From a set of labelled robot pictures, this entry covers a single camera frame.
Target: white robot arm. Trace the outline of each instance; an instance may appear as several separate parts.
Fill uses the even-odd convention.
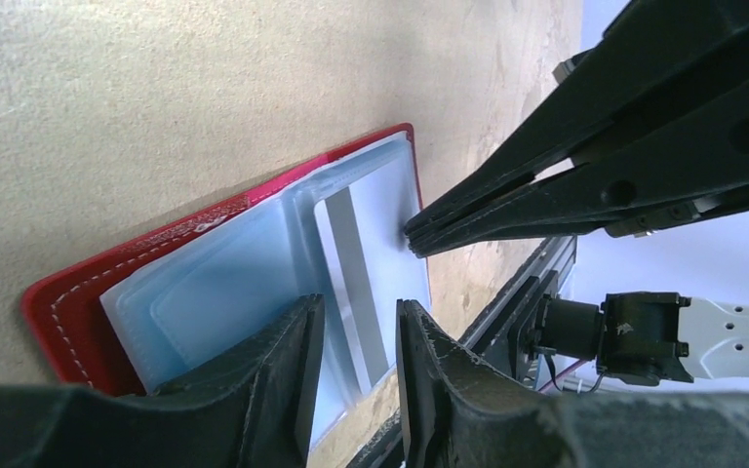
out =
[[[749,306],[694,298],[679,312],[679,358],[696,378],[749,377]]]
[[[749,306],[676,292],[608,294],[601,306],[546,296],[532,349],[595,361],[631,385],[749,377]]]

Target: table surface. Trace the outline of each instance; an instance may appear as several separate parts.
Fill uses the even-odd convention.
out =
[[[0,2],[0,383],[52,381],[32,283],[379,128],[411,122],[424,199],[478,165],[577,52],[580,0]],[[537,240],[430,259],[459,335]],[[394,376],[309,466],[344,466]]]

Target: cable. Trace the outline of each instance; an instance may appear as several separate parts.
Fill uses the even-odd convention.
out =
[[[574,363],[572,363],[568,368],[566,368],[566,369],[562,370],[561,372],[559,372],[558,375],[556,375],[555,374],[555,364],[552,364],[550,366],[550,364],[552,363],[552,356],[550,356],[549,359],[547,360],[547,366],[550,367],[550,377],[552,377],[552,378],[550,379],[549,382],[545,383],[544,386],[542,386],[541,388],[538,389],[538,393],[546,393],[547,390],[550,389],[550,385],[555,385],[556,388],[558,388],[559,390],[561,390],[561,388],[558,386],[558,380],[566,377],[568,374],[572,373],[573,371],[575,371],[576,369],[580,368],[581,366],[584,366],[588,362],[589,361],[584,361],[583,359],[579,359],[578,361],[575,361]]]
[[[589,391],[587,391],[587,392],[584,392],[584,393],[593,393],[593,392],[595,392],[596,390],[598,390],[598,389],[599,389],[599,387],[601,387],[601,386],[602,386],[602,380],[604,380],[604,379],[605,379],[605,375],[604,375],[604,373],[602,372],[602,373],[600,373],[600,374],[599,374],[599,378],[597,378],[597,379],[596,379],[596,384],[595,384],[595,385],[593,385],[593,388],[591,388],[591,389],[590,389]]]

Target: red cable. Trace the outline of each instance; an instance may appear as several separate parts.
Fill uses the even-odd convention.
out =
[[[584,366],[585,364],[589,363],[589,361],[584,361],[583,359],[579,359],[578,361],[575,361],[572,363],[568,368],[562,370],[561,372],[556,375],[555,381],[558,383],[559,380],[566,377],[571,372],[575,371],[576,369],[580,368],[581,366]],[[541,388],[538,389],[538,393],[546,393],[547,390],[549,390],[550,386],[553,384],[553,379],[550,378],[550,381],[544,384]]]

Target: card holder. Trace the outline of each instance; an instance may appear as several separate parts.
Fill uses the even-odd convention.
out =
[[[318,169],[101,295],[146,390],[232,347],[298,297],[326,297],[312,443],[395,365],[397,299],[431,307],[403,225],[420,209],[398,133]]]

